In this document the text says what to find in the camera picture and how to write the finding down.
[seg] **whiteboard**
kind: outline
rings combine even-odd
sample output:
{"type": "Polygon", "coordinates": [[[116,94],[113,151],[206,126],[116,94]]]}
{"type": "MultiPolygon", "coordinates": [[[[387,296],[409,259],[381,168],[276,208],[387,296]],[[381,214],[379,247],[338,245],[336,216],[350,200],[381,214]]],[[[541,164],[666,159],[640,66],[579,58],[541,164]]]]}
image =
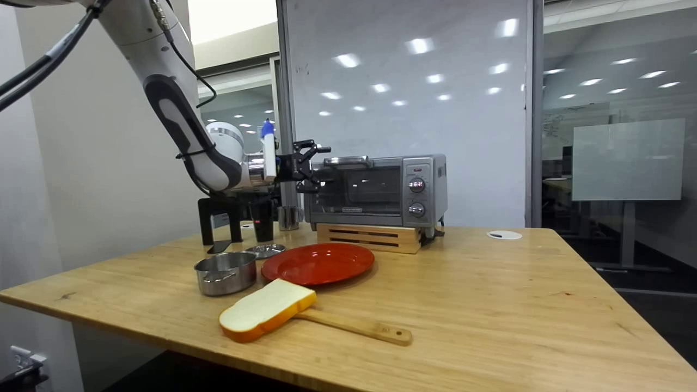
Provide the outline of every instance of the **whiteboard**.
{"type": "Polygon", "coordinates": [[[574,200],[680,200],[683,119],[574,129],[574,200]]]}
{"type": "Polygon", "coordinates": [[[446,156],[446,225],[525,227],[530,0],[279,4],[296,139],[338,157],[446,156]],[[512,38],[502,36],[508,20],[512,38]],[[431,51],[412,54],[412,40],[431,51]],[[341,66],[341,54],[359,66],[341,66]]]}

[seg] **wooden handle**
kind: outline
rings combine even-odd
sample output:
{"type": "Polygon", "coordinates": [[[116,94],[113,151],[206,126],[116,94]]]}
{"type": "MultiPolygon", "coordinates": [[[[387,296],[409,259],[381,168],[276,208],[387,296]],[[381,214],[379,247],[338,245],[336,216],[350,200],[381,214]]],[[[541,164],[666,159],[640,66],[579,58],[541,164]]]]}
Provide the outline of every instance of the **wooden handle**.
{"type": "Polygon", "coordinates": [[[343,331],[353,331],[359,335],[369,335],[369,339],[402,345],[402,347],[412,345],[409,330],[379,323],[379,320],[353,319],[353,316],[343,316],[343,315],[328,315],[320,309],[305,309],[296,319],[312,320],[312,323],[328,325],[328,328],[336,328],[343,331]]]}

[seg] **metal container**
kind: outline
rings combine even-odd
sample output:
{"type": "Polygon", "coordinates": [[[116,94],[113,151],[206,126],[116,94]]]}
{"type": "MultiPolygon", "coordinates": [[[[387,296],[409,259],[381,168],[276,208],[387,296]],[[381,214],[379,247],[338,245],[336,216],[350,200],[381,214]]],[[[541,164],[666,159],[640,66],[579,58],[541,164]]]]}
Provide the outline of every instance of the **metal container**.
{"type": "Polygon", "coordinates": [[[221,254],[195,267],[198,290],[206,296],[242,292],[257,282],[257,257],[249,254],[221,254]]]}

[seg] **oven control knob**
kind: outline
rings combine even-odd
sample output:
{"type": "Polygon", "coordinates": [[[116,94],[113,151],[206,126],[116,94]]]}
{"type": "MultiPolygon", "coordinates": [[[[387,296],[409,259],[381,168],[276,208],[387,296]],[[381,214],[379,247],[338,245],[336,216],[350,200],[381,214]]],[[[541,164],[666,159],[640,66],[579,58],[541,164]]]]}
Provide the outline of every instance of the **oven control knob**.
{"type": "Polygon", "coordinates": [[[423,181],[423,178],[418,178],[418,177],[415,177],[407,185],[409,185],[409,189],[412,189],[415,195],[420,195],[423,189],[427,189],[427,181],[423,181]]]}
{"type": "Polygon", "coordinates": [[[423,216],[423,214],[427,214],[427,208],[420,206],[420,202],[412,202],[412,206],[407,208],[407,212],[409,212],[412,216],[423,216]]]}

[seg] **red plate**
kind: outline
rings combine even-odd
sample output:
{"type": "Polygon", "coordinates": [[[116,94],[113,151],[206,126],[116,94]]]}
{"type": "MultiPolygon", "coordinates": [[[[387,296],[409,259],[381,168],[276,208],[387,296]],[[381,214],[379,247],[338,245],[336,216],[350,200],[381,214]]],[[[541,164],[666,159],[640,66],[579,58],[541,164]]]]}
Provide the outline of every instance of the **red plate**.
{"type": "Polygon", "coordinates": [[[267,282],[285,280],[296,285],[329,285],[366,275],[374,265],[369,248],[350,245],[314,245],[279,254],[267,259],[267,282]]]}

